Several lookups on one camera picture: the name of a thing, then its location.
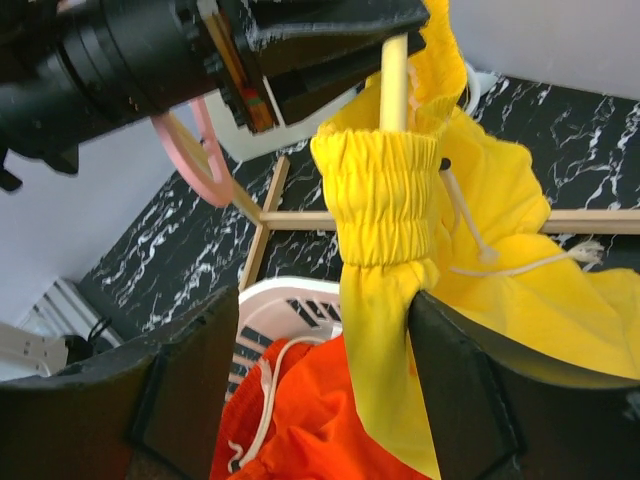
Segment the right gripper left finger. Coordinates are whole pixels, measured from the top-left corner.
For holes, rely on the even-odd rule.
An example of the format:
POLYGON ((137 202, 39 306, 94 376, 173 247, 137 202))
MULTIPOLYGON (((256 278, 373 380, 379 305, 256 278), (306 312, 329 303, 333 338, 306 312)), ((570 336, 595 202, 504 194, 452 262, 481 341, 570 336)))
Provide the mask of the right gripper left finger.
POLYGON ((208 478, 238 320, 224 287, 53 376, 3 382, 2 478, 208 478))

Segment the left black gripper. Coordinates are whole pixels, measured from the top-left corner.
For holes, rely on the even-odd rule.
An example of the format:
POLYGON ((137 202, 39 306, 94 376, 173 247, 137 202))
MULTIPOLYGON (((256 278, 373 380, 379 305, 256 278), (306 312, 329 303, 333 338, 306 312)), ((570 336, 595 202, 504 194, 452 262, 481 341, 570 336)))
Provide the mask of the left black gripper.
POLYGON ((305 120, 379 71, 386 41, 430 18, 423 1, 387 0, 176 1, 174 14, 187 54, 179 100, 217 92, 253 134, 305 120))

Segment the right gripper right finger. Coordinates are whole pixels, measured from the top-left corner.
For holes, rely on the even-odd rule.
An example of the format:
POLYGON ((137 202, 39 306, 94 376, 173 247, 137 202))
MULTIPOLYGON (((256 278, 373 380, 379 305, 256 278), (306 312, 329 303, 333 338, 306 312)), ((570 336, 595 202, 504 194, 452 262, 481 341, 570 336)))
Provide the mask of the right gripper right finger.
POLYGON ((444 479, 636 479, 639 383, 415 295, 408 331, 444 479))

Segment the orange shorts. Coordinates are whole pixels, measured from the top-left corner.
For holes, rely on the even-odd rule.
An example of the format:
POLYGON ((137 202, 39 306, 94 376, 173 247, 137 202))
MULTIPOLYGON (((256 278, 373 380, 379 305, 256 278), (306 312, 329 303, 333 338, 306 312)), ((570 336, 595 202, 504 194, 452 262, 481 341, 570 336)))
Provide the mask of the orange shorts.
POLYGON ((272 343, 224 407, 213 479, 419 479, 421 473, 365 433, 356 414, 341 337, 313 346, 272 343), (277 375, 274 411, 264 443, 238 462, 258 431, 263 367, 277 375))

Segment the pink plastic hanger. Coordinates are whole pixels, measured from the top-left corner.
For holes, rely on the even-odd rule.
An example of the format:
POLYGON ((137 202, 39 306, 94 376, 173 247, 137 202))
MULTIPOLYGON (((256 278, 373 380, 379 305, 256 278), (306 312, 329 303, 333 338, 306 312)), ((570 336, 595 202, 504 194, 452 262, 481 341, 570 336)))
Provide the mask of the pink plastic hanger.
POLYGON ((189 103, 199 139, 173 113, 151 118, 151 123, 176 170, 210 205, 224 208, 233 200, 233 181, 202 97, 189 103))

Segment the yellow shorts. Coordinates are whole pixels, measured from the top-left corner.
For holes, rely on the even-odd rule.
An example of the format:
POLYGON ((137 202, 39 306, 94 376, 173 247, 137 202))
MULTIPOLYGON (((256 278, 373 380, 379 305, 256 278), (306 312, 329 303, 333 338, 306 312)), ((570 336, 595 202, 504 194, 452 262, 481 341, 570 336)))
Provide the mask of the yellow shorts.
POLYGON ((639 277, 586 273, 541 233, 550 214, 529 150, 457 105, 464 62, 444 1, 427 5, 408 66, 408 127, 379 127, 380 79, 322 124, 311 152, 343 261, 343 336, 366 433, 440 475, 405 321, 428 291, 472 321, 556 359, 639 376, 639 277))

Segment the yellow wire hanger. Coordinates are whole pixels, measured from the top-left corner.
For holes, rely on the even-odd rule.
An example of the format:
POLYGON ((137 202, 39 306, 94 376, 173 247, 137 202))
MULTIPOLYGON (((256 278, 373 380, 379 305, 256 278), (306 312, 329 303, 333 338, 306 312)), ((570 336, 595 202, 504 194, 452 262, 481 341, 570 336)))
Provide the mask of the yellow wire hanger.
POLYGON ((408 119, 408 35, 387 40, 381 52, 380 125, 384 131, 400 132, 408 119))

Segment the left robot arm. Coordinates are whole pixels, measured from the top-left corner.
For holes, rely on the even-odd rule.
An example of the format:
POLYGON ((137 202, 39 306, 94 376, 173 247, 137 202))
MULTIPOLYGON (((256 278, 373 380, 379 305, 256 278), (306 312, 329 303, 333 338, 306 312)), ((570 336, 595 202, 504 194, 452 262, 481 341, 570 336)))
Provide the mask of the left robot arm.
POLYGON ((254 134, 416 53, 421 1, 5 1, 1 149, 76 174, 81 144, 210 92, 254 134))

